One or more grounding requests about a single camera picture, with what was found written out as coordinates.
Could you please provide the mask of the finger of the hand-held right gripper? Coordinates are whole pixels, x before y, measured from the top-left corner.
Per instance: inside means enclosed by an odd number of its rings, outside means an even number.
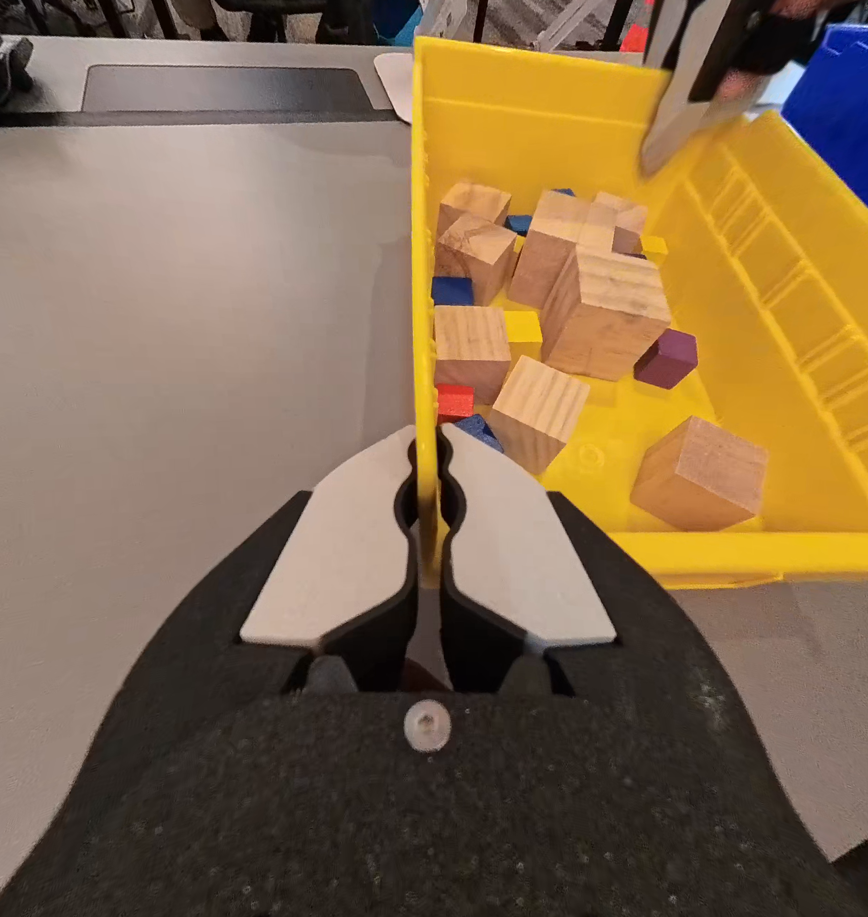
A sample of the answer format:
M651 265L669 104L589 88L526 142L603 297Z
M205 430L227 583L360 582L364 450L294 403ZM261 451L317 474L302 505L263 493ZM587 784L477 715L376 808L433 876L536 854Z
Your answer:
M765 75L731 71L710 101L690 102L693 78L673 74L642 143L642 177L658 173L697 132L742 116L756 104L768 84Z
M757 91L763 76L742 72L737 59L763 17L761 1L656 2L643 67L669 74L674 102L711 102L736 76L727 98Z

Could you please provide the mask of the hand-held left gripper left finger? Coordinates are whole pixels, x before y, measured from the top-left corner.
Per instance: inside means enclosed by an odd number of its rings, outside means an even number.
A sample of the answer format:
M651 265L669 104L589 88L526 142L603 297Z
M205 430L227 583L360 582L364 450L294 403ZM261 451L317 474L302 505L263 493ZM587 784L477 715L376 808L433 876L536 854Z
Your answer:
M417 627L416 428L330 471L305 499L242 643L338 657L359 690L400 687Z

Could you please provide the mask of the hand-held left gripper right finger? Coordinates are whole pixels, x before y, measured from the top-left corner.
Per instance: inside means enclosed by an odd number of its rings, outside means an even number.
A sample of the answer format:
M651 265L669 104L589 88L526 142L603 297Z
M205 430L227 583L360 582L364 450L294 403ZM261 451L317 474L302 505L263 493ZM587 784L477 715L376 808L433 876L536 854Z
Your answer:
M457 692L496 692L517 659L616 631L545 488L457 425L438 431L440 639Z

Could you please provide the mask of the blue plastic box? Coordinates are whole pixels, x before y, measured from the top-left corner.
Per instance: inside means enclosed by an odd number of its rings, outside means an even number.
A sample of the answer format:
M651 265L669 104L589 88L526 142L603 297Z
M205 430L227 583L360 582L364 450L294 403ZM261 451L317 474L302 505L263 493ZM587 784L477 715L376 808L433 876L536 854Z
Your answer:
M782 117L868 209L868 25L830 25Z

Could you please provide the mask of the yellow plastic box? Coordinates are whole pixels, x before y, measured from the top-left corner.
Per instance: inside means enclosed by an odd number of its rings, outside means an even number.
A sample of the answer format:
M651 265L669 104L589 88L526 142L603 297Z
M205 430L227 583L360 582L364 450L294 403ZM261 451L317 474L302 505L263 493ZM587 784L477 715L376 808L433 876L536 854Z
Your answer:
M432 232L451 186L644 203L661 275L700 366L670 392L591 382L540 480L663 586L868 577L868 209L774 112L703 130L653 178L638 153L668 75L452 40L415 45L413 332L422 555L439 515ZM629 501L645 451L699 416L770 455L761 515L680 533Z

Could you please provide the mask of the pile of mixed wooden cubes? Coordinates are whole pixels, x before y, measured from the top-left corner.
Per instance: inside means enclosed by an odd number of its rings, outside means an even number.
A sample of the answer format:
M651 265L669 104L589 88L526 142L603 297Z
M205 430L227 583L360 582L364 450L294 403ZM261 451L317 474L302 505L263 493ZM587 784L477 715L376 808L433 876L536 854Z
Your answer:
M498 450L609 531L717 532L760 514L767 451L691 407L700 366L647 259L646 208L542 190L530 214L458 182L430 290L439 423L479 408Z

